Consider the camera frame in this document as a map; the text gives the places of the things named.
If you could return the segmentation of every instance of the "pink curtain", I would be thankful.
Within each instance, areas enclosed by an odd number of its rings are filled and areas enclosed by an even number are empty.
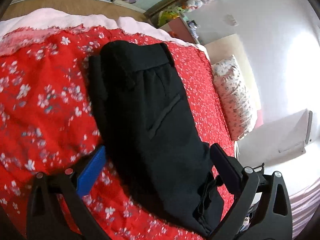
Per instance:
[[[309,222],[320,204],[320,178],[311,186],[290,196],[292,209],[292,238],[295,238]]]

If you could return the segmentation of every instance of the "blue gripper pad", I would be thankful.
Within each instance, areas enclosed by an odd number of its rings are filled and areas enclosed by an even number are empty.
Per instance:
[[[106,161],[106,149],[101,146],[77,178],[76,192],[79,197],[89,194]]]

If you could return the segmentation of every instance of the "white pillow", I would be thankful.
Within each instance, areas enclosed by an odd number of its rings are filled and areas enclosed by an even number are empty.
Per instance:
[[[234,55],[212,65],[213,84],[220,97],[231,140],[238,141],[251,132],[257,109],[244,85]]]

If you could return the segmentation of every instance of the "wooden floor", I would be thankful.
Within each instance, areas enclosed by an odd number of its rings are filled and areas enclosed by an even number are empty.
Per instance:
[[[124,16],[130,16],[137,21],[146,20],[140,12],[98,0],[25,0],[10,5],[1,20],[9,20],[47,7],[75,15],[103,14],[114,20]]]

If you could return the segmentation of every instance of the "silver screw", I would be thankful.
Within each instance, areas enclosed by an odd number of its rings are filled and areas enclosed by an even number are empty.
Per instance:
[[[248,173],[248,174],[253,173],[253,169],[252,169],[251,167],[245,167],[245,168],[244,168],[244,171],[245,171],[246,173]]]
[[[276,172],[275,172],[275,176],[278,177],[278,178],[281,178],[282,174],[281,174],[281,172],[276,171]]]
[[[67,168],[67,169],[64,171],[64,173],[65,173],[66,175],[71,175],[71,174],[73,173],[73,169]]]
[[[36,177],[37,177],[37,179],[41,179],[43,177],[43,173],[41,173],[41,172],[37,173]]]

